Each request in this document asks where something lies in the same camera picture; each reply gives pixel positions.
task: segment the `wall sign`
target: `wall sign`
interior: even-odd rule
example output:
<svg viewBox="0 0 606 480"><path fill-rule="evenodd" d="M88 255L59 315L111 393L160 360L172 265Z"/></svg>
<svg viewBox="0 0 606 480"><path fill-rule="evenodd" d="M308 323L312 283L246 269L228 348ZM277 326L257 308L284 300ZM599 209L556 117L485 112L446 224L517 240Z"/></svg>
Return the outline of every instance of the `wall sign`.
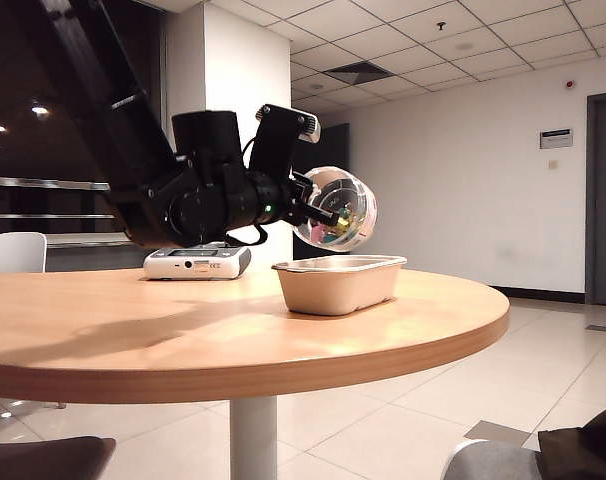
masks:
<svg viewBox="0 0 606 480"><path fill-rule="evenodd" d="M571 128L541 132L541 148L571 147L574 145L574 134Z"/></svg>

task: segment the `ceiling vent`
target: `ceiling vent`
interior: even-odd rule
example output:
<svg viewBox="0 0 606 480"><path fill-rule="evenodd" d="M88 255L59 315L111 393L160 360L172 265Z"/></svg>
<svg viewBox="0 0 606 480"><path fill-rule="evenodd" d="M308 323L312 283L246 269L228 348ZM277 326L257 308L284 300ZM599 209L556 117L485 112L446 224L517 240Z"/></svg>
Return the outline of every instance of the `ceiling vent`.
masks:
<svg viewBox="0 0 606 480"><path fill-rule="evenodd" d="M370 62L353 63L352 65L333 68L332 70L327 70L323 73L330 77L334 77L337 80L341 80L342 82L349 83L350 85L373 82L374 80L393 76L392 73L383 70Z"/></svg>

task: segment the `white wall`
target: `white wall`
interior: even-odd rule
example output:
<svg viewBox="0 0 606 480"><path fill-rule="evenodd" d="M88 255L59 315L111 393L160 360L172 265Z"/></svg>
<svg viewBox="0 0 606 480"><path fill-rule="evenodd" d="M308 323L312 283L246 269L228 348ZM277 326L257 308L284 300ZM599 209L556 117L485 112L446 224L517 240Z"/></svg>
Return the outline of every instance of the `white wall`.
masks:
<svg viewBox="0 0 606 480"><path fill-rule="evenodd" d="M256 134L261 105L290 106L288 40L208 3L168 16L169 116L204 108L235 111L243 146ZM292 258L291 227L278 222L266 230L268 241L252 247L250 269ZM258 238L252 227L231 233Z"/></svg>
<svg viewBox="0 0 606 480"><path fill-rule="evenodd" d="M604 92L601 58L327 119L351 124L352 170L377 196L362 251L492 285L584 292L586 97ZM560 128L574 129L574 146L540 150L539 132Z"/></svg>

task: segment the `gray chair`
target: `gray chair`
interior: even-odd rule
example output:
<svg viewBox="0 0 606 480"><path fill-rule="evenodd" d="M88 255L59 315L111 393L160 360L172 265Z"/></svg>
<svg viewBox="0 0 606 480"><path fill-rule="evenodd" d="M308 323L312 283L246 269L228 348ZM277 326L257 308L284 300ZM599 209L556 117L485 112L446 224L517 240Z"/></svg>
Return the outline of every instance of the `gray chair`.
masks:
<svg viewBox="0 0 606 480"><path fill-rule="evenodd" d="M115 446L97 437L0 443L0 480L97 480Z"/></svg>
<svg viewBox="0 0 606 480"><path fill-rule="evenodd" d="M542 480L539 455L508 443L465 442L450 455L442 480Z"/></svg>

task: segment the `robotic arm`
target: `robotic arm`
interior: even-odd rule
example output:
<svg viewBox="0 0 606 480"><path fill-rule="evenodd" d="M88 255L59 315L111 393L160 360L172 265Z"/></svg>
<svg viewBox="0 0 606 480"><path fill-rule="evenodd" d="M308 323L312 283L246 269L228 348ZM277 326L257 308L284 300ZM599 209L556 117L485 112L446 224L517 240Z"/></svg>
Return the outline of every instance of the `robotic arm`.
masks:
<svg viewBox="0 0 606 480"><path fill-rule="evenodd" d="M319 139L314 115L261 107L247 169L233 112L176 115L174 153L100 0L8 0L8 6L108 180L108 201L135 243L243 245L227 232L254 225L259 244L267 239L261 225L278 220L339 228L353 219L313 206L312 180L291 173L296 140Z"/></svg>

